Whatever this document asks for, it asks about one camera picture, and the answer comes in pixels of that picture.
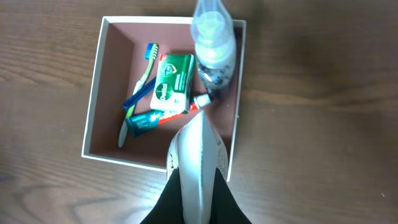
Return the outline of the green white toothbrush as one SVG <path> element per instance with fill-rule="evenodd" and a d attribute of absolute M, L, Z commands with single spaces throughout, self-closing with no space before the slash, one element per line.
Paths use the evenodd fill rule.
<path fill-rule="evenodd" d="M 148 60 L 148 66 L 141 76 L 139 81 L 136 83 L 132 96 L 123 103 L 123 108 L 127 111 L 125 115 L 125 119 L 121 125 L 121 129 L 118 137 L 118 147 L 122 148 L 125 142 L 125 138 L 127 135 L 128 127 L 126 124 L 126 120 L 130 118 L 134 112 L 134 108 L 136 103 L 144 96 L 144 93 L 149 91 L 149 87 L 145 87 L 146 81 L 150 76 L 152 71 L 152 67 L 156 60 L 157 54 L 159 51 L 159 45 L 155 43 L 149 43 L 146 48 L 146 54 L 144 58 Z"/>

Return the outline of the clear foam pump bottle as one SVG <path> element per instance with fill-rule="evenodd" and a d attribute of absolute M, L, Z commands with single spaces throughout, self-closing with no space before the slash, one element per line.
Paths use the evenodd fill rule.
<path fill-rule="evenodd" d="M 190 28 L 202 84 L 213 91 L 227 88 L 236 64 L 236 38 L 222 1 L 198 0 Z"/>

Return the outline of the blue disposable razor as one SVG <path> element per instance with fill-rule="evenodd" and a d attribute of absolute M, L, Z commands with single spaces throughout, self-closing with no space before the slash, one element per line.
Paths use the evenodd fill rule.
<path fill-rule="evenodd" d="M 134 106 L 141 98 L 146 96 L 150 91 L 152 91 L 155 87 L 156 78 L 153 78 L 147 84 L 145 84 L 140 90 L 138 90 L 135 94 L 133 94 L 129 99 L 127 99 L 123 103 L 123 108 L 128 110 L 132 106 Z"/>

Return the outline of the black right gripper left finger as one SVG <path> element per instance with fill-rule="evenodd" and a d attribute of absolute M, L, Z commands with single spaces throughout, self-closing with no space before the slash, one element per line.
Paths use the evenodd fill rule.
<path fill-rule="evenodd" d="M 141 224 L 184 224 L 179 169 L 167 181 L 157 203 Z"/>

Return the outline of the red Colgate toothpaste tube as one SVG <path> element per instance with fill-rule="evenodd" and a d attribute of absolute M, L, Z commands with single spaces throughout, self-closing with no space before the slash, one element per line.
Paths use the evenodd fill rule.
<path fill-rule="evenodd" d="M 161 124 L 168 123 L 186 114 L 198 111 L 209 105 L 212 100 L 212 97 L 207 93 L 194 96 L 190 100 L 188 110 L 185 110 L 182 113 L 152 110 L 125 119 L 126 127 L 133 137 L 138 137 L 152 131 Z"/>

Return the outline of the white lotion tube with leaves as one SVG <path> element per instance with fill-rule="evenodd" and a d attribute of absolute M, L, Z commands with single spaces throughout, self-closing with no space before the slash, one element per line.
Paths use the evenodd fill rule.
<path fill-rule="evenodd" d="M 167 175 L 180 174 L 185 223 L 209 223 L 216 169 L 228 176 L 226 146 L 204 111 L 199 112 L 172 139 Z"/>

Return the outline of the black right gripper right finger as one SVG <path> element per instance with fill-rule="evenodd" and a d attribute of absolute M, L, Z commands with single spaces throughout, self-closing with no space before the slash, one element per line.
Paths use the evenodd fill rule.
<path fill-rule="evenodd" d="M 219 168 L 215 170 L 210 223 L 251 224 L 235 201 Z"/>

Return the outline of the green soap bar package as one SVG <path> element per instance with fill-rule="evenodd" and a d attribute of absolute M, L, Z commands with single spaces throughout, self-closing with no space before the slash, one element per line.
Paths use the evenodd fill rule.
<path fill-rule="evenodd" d="M 195 56 L 192 54 L 162 54 L 159 57 L 152 110 L 184 113 L 190 104 Z"/>

